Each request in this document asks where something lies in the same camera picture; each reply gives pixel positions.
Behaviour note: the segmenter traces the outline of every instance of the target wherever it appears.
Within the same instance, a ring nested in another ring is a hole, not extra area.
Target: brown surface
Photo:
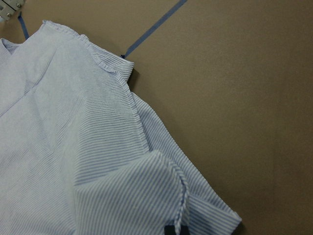
[[[176,2],[28,0],[23,18],[124,54]],[[21,43],[15,18],[0,37]],[[242,217],[234,234],[313,234],[313,1],[189,0],[127,59],[132,90]]]

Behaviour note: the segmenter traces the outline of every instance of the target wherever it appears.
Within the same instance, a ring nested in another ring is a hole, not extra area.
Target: blue painter's tape
[[[122,58],[127,57],[133,52],[143,41],[145,41],[157,28],[159,28],[168,18],[171,17],[181,6],[183,6],[187,0],[180,0],[176,3],[168,12],[165,13],[151,28],[149,28],[137,41],[132,44],[125,55],[121,55]]]
[[[28,35],[28,32],[27,32],[27,28],[26,28],[25,22],[24,22],[24,20],[22,18],[22,12],[19,13],[18,19],[19,19],[19,22],[20,22],[20,24],[22,26],[24,37],[27,40],[29,38],[29,35]]]

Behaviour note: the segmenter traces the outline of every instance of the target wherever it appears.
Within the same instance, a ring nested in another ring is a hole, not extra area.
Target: fabric
[[[237,227],[241,218],[129,90],[133,65],[48,21],[23,44],[1,39],[0,234]]]

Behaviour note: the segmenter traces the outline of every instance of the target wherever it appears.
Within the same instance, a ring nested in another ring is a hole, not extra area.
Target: garment
[[[23,44],[1,40],[0,234],[237,227],[241,218],[129,90],[133,65],[49,21]]]

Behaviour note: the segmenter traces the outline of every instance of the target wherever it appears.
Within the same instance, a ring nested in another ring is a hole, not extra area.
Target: metal clip
[[[24,0],[0,0],[0,22],[1,19],[8,21],[23,5]]]

